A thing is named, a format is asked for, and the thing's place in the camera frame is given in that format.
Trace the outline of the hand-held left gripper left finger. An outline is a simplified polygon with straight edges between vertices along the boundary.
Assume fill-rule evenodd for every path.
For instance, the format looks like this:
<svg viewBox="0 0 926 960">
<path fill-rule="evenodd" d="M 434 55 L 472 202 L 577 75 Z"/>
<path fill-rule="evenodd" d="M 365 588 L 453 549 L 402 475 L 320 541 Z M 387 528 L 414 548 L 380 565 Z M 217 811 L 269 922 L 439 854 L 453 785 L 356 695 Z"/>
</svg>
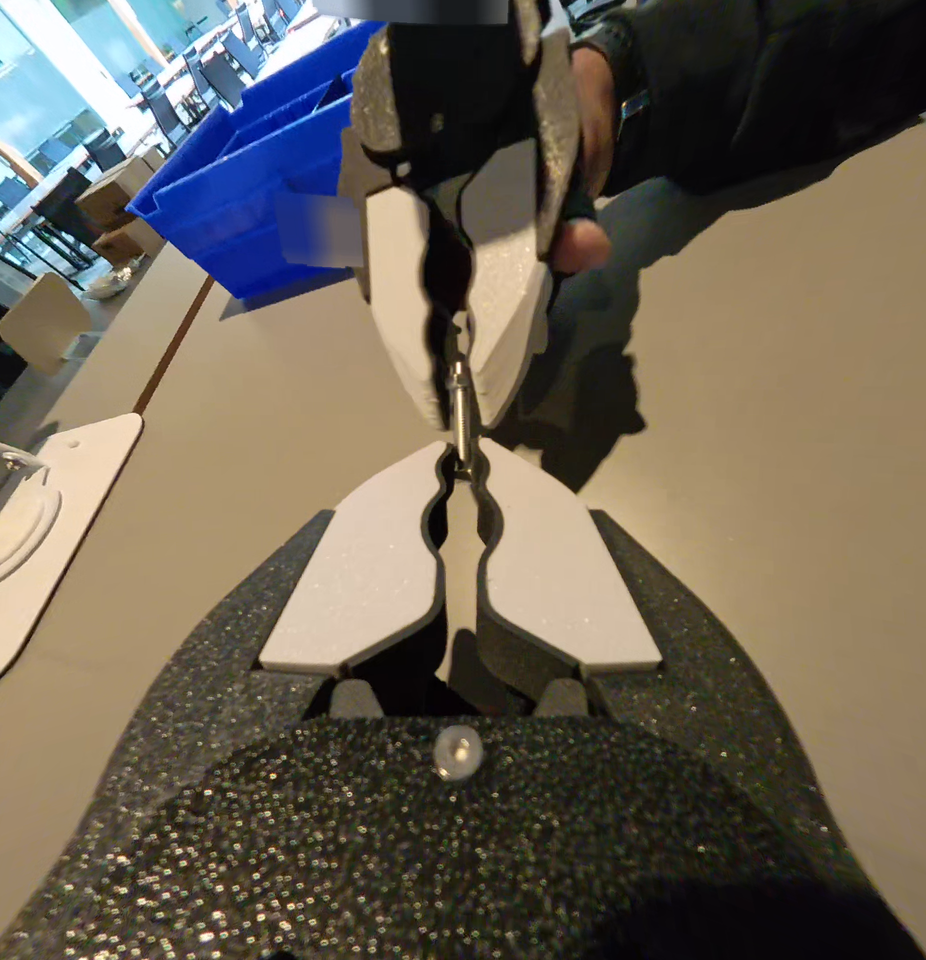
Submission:
<svg viewBox="0 0 926 960">
<path fill-rule="evenodd" d="M 332 511 L 264 642 L 264 671 L 364 682 L 385 714 L 422 715 L 447 649 L 440 546 L 453 451 L 434 441 Z"/>
</svg>

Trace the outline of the person's right forearm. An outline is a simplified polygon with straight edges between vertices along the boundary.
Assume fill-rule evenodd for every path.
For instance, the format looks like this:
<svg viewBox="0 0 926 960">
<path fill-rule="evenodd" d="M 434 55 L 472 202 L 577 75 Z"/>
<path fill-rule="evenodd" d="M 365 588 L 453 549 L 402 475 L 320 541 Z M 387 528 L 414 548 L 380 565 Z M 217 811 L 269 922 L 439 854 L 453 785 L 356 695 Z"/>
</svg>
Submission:
<svg viewBox="0 0 926 960">
<path fill-rule="evenodd" d="M 707 193 L 839 160 L 926 113 L 926 1 L 659 1 L 620 6 L 592 43 L 616 97 L 607 194 L 655 178 Z"/>
</svg>

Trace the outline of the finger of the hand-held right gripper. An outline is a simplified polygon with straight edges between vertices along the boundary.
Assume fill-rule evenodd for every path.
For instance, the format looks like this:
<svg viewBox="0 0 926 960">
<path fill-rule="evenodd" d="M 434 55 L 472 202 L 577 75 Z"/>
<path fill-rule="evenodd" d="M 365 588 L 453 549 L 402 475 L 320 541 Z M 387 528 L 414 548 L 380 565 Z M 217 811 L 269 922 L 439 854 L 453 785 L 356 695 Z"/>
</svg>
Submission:
<svg viewBox="0 0 926 960">
<path fill-rule="evenodd" d="M 423 421 L 447 429 L 430 346 L 433 304 L 424 282 L 430 212 L 403 186 L 366 199 L 366 252 L 373 322 L 397 378 Z"/>
<path fill-rule="evenodd" d="M 537 144 L 499 150 L 461 194 L 472 252 L 467 296 L 469 374 L 481 426 L 505 417 L 543 342 L 553 289 L 537 249 Z"/>
</svg>

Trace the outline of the blue plastic bin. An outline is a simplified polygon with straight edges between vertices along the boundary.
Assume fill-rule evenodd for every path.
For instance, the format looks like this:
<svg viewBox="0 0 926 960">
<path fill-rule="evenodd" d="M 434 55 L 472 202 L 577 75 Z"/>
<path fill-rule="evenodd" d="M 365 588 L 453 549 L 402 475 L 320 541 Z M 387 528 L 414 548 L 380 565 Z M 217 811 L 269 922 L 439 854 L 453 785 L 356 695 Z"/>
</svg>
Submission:
<svg viewBox="0 0 926 960">
<path fill-rule="evenodd" d="M 351 96 L 332 83 L 269 114 L 250 97 L 216 107 L 130 203 L 133 214 L 235 299 L 267 302 L 347 280 L 352 269 L 290 262 L 281 222 L 294 195 L 334 196 Z"/>
<path fill-rule="evenodd" d="M 287 33 L 242 96 L 243 115 L 268 114 L 356 69 L 370 39 L 385 27 L 361 20 L 348 27 L 315 15 Z"/>
</svg>

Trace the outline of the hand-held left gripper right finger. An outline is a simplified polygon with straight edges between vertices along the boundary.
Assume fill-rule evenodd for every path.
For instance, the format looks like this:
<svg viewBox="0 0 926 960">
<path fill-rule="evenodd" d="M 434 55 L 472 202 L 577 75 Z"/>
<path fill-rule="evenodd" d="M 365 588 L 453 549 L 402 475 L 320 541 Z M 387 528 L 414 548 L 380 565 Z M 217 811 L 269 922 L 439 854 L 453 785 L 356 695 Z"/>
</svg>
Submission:
<svg viewBox="0 0 926 960">
<path fill-rule="evenodd" d="M 536 704 L 554 681 L 659 668 L 663 654 L 584 502 L 493 439 L 481 439 L 478 465 L 476 650 L 493 677 Z"/>
</svg>

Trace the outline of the brown cardboard box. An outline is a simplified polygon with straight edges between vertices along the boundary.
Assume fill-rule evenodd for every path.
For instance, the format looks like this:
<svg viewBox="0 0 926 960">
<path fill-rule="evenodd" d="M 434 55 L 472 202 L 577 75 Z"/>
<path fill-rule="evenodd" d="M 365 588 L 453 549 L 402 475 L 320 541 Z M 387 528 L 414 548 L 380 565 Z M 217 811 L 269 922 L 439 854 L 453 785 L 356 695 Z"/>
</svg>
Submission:
<svg viewBox="0 0 926 960">
<path fill-rule="evenodd" d="M 133 218 L 104 233 L 92 244 L 91 249 L 112 267 L 121 268 L 137 258 L 157 257 L 166 243 L 166 239 L 148 222 Z"/>
<path fill-rule="evenodd" d="M 124 226 L 134 219 L 129 205 L 160 170 L 163 159 L 158 151 L 128 157 L 75 198 L 77 209 L 103 233 Z"/>
</svg>

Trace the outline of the white base board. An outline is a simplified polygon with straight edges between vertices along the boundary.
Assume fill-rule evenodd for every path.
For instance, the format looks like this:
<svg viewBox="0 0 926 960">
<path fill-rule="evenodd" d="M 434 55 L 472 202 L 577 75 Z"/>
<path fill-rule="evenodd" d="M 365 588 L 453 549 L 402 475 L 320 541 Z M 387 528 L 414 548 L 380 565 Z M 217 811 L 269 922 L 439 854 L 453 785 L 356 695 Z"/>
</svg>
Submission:
<svg viewBox="0 0 926 960">
<path fill-rule="evenodd" d="M 49 462 L 61 510 L 43 543 L 0 582 L 0 679 L 29 642 L 144 430 L 136 413 L 50 436 L 33 453 Z"/>
</svg>

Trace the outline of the silver bolt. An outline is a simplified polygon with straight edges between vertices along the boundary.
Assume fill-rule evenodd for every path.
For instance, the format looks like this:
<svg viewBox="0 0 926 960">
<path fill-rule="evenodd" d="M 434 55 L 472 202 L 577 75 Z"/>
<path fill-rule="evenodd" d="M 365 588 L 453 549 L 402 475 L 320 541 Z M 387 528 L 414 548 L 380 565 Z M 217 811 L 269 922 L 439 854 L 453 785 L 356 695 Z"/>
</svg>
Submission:
<svg viewBox="0 0 926 960">
<path fill-rule="evenodd" d="M 480 412 L 470 378 L 468 389 L 447 388 L 452 407 L 452 434 L 457 477 L 473 482 L 479 470 Z"/>
</svg>

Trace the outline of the person's right hand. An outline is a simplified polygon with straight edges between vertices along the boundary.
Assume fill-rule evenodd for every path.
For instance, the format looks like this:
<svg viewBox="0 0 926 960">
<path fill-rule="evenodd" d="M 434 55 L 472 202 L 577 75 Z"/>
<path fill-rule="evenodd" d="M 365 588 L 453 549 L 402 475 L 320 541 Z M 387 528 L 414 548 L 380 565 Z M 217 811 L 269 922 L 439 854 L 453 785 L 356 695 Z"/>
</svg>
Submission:
<svg viewBox="0 0 926 960">
<path fill-rule="evenodd" d="M 620 108 L 610 64 L 584 46 L 571 55 L 579 119 L 579 146 L 560 223 L 550 248 L 554 273 L 580 274 L 605 264 L 611 242 L 595 219 L 593 203 L 610 176 Z"/>
</svg>

